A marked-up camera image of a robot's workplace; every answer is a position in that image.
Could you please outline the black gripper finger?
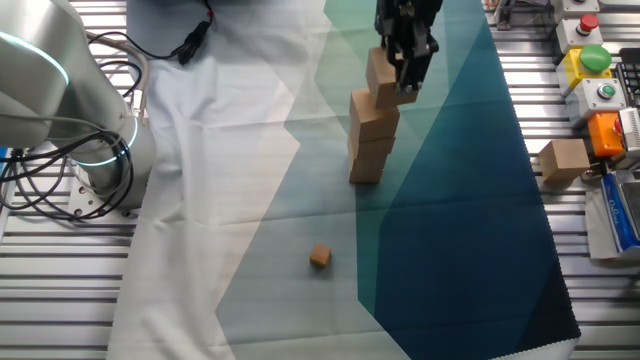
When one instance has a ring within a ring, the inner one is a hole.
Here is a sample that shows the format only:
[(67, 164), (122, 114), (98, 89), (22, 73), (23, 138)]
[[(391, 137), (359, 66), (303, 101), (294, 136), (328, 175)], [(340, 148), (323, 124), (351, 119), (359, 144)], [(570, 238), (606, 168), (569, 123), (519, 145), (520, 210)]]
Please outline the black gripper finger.
[(385, 50), (386, 60), (395, 68), (401, 68), (404, 64), (404, 56), (401, 47), (401, 31), (390, 30), (381, 33), (381, 46)]
[(412, 56), (404, 57), (401, 61), (400, 72), (397, 75), (397, 93), (418, 92), (423, 86), (433, 55), (439, 51), (439, 44), (430, 32), (425, 36), (419, 36), (418, 39), (424, 39), (425, 42), (417, 45)]

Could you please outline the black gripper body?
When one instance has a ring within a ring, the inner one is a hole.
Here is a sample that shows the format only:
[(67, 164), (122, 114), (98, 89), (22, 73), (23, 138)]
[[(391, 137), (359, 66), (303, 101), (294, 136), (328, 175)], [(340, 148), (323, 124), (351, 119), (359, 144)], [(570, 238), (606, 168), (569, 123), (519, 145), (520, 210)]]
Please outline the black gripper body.
[(417, 22), (430, 28), (443, 0), (378, 0), (374, 27), (380, 36), (391, 36), (397, 26)]

